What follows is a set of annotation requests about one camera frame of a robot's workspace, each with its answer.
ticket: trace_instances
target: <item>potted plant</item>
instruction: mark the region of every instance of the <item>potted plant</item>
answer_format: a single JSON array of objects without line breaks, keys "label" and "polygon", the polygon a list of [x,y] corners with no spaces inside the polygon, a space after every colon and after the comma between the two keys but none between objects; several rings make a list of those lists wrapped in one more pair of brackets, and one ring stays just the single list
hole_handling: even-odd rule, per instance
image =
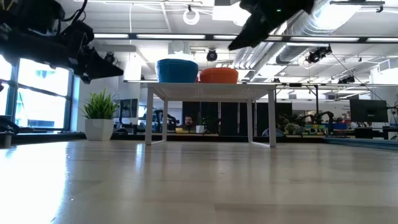
[{"label": "potted plant", "polygon": [[113,103],[111,94],[106,96],[106,89],[100,94],[90,93],[91,99],[87,101],[82,112],[85,121],[87,140],[108,141],[113,133],[113,114],[118,103]]}]

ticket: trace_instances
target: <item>blue bowl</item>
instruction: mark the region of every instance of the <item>blue bowl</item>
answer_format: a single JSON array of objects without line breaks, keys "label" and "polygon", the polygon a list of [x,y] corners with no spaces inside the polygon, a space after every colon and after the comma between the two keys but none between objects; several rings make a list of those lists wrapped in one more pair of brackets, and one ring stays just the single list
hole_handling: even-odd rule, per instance
[{"label": "blue bowl", "polygon": [[188,60],[163,59],[156,63],[160,83],[194,83],[198,72],[198,64]]}]

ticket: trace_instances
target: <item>orange bowl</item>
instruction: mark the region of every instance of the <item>orange bowl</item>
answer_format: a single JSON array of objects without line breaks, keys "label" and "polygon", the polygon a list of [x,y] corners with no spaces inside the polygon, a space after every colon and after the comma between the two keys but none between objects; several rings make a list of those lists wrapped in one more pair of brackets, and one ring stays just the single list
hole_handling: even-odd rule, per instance
[{"label": "orange bowl", "polygon": [[238,71],[232,68],[208,68],[200,72],[200,82],[236,84]]}]

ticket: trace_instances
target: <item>man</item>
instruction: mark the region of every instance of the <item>man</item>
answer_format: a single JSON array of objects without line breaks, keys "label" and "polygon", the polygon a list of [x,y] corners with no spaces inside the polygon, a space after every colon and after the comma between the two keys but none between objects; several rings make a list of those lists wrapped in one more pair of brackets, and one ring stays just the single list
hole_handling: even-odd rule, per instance
[{"label": "man", "polygon": [[182,128],[186,131],[188,131],[189,133],[191,132],[191,130],[195,130],[195,126],[193,125],[193,116],[192,115],[185,115],[185,124],[182,126]]}]

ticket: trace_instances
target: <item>computer monitor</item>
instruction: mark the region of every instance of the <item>computer monitor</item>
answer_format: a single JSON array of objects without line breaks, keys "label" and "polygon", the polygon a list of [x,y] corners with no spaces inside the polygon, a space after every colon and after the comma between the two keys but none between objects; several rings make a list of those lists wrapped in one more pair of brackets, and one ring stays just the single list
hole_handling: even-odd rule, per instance
[{"label": "computer monitor", "polygon": [[115,112],[115,117],[120,117],[120,106],[122,106],[122,118],[136,118],[138,99],[115,100],[119,103]]},{"label": "computer monitor", "polygon": [[385,100],[350,100],[351,121],[388,122]]}]

